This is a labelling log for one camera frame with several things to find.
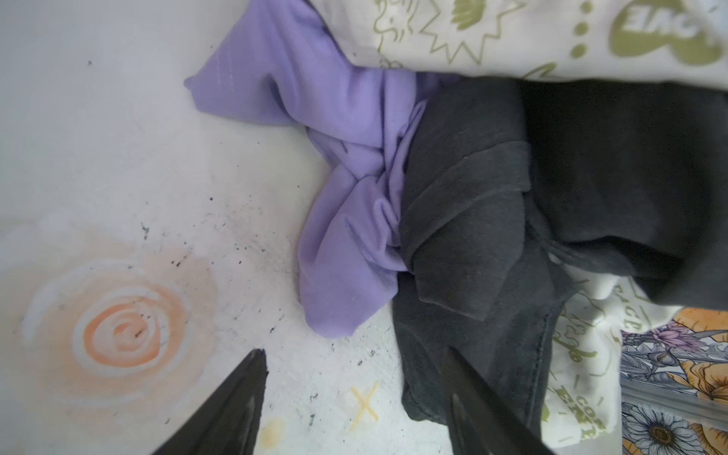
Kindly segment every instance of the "black garment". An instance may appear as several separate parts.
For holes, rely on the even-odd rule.
[[[728,309],[722,93],[463,79],[430,101],[406,172],[414,278],[400,276],[394,318],[413,419],[445,421],[437,365],[453,346],[538,434],[571,293],[546,252],[634,276],[657,303]]]

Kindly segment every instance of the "purple cloth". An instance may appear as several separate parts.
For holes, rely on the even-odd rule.
[[[358,68],[305,0],[252,0],[186,86],[201,111],[304,124],[333,172],[298,245],[306,321],[348,336],[397,293],[403,168],[444,76]]]

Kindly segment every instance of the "white surface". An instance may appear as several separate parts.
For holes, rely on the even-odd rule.
[[[149,454],[253,348],[266,350],[270,371],[261,427],[285,428],[275,448],[259,437],[257,454],[451,452],[445,427],[412,422],[401,408],[388,308],[350,339],[322,339],[305,325],[295,245],[328,169],[304,132],[201,114],[182,85],[244,8],[0,3],[0,454]],[[181,392],[63,405],[38,384],[55,386],[78,366],[63,364],[59,353],[70,347],[24,348],[24,312],[77,255],[128,251],[142,262],[190,255],[158,271],[185,296],[213,277],[211,301],[202,302],[209,317],[196,320],[182,367],[162,378],[161,389]],[[28,366],[28,356],[48,352],[59,369]],[[366,393],[375,381],[371,406],[381,418],[365,416],[350,432],[351,387]],[[64,387],[84,394],[106,383],[88,384]]]

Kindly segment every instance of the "purple flower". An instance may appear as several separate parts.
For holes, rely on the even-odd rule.
[[[700,351],[707,346],[692,331],[684,325],[674,321],[652,330],[652,338],[664,344],[667,348],[682,349],[684,351]]]

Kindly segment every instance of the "white daisy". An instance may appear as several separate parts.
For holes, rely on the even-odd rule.
[[[622,403],[622,433],[644,455],[703,455],[697,434],[686,420]]]

